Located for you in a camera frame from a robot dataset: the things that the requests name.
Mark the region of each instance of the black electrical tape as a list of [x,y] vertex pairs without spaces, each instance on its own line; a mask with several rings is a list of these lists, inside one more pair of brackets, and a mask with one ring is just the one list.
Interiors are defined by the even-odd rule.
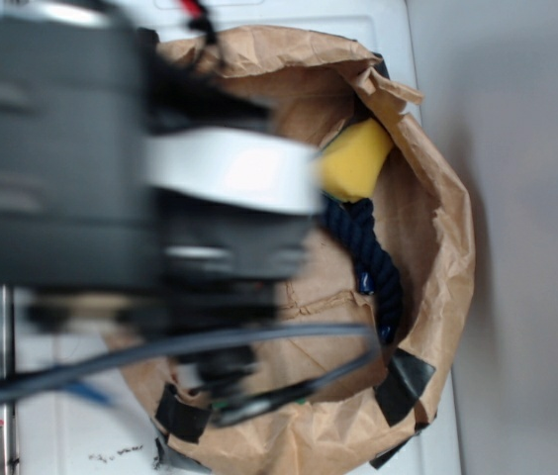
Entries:
[[165,385],[155,418],[180,440],[198,443],[209,423],[211,411],[184,404],[176,395],[176,387],[173,384]]
[[392,427],[414,408],[435,373],[435,367],[398,348],[387,368],[387,379],[376,387],[376,401]]

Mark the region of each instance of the dark rope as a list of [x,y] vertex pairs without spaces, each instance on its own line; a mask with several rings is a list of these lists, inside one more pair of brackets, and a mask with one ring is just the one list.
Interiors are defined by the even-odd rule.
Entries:
[[[358,202],[359,206],[369,206]],[[391,260],[391,256],[382,249],[371,228],[359,226],[359,223],[373,223],[371,218],[365,221],[366,213],[356,210],[356,220],[338,203],[325,196],[325,211],[321,215],[322,224],[331,234],[349,250],[349,253],[368,272],[375,283],[376,294],[376,326],[382,342],[390,343],[402,316],[402,286],[400,272]]]
[[[374,234],[374,204],[369,198],[363,198],[354,204],[346,205],[345,209],[349,212],[349,216],[354,223],[362,228],[363,232],[370,233],[373,238]],[[363,295],[372,295],[375,292],[374,279],[369,273],[369,269],[360,260],[354,259],[354,271],[356,273],[356,281],[358,284],[358,292]]]

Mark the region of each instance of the black cable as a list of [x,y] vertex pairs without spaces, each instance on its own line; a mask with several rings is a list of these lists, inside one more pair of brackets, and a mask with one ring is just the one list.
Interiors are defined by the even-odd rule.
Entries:
[[[258,329],[218,330],[175,336],[161,341],[96,356],[69,366],[59,366],[45,371],[15,375],[11,379],[0,381],[0,404],[29,397],[40,391],[61,388],[68,383],[72,383],[93,373],[164,355],[179,356],[182,354],[232,348],[257,341],[278,338],[345,336],[351,334],[359,335],[367,339],[370,349],[361,357],[350,361],[340,368],[332,370],[331,373],[335,375],[332,379],[335,379],[349,371],[353,371],[378,354],[377,344],[374,345],[375,335],[371,329],[354,324],[290,325]],[[325,381],[324,384],[331,381],[327,375],[324,375],[321,378],[308,382],[308,384],[312,385],[311,387],[314,390],[319,389],[322,384],[317,381],[320,379]]]

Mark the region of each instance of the red wire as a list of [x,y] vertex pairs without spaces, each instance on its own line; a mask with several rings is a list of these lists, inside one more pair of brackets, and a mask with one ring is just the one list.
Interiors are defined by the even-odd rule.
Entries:
[[200,9],[200,6],[193,0],[180,0],[180,3],[193,18],[202,16],[202,10]]

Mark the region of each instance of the brown paper bag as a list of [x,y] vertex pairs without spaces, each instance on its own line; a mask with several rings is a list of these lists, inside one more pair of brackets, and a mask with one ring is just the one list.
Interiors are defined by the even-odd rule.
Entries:
[[[217,474],[343,474],[399,445],[435,417],[473,292],[468,193],[418,122],[403,113],[408,102],[420,102],[421,94],[382,77],[374,68],[380,59],[357,42],[276,27],[238,28],[220,39],[227,63],[221,84],[233,94],[272,103],[280,135],[323,146],[364,106],[388,130],[397,149],[373,197],[375,231],[400,269],[405,314],[397,342],[382,360],[306,404],[235,427],[207,427],[198,444],[173,435],[168,443]],[[189,62],[199,44],[167,43],[159,51],[172,61]],[[206,54],[202,66],[211,67],[212,59]],[[278,289],[281,319],[373,325],[373,302],[354,290],[346,251],[320,230],[311,233],[307,247],[307,269]],[[113,348],[129,344],[122,338],[108,343]],[[389,424],[395,418],[381,409],[374,386],[392,381],[388,371],[402,364],[391,364],[395,348],[434,373],[411,410]],[[255,392],[321,374],[363,348],[359,339],[308,338],[256,349],[263,363],[249,382]],[[124,375],[154,415],[164,384],[175,381],[175,367],[151,361],[125,369]],[[195,403],[188,397],[186,402]]]

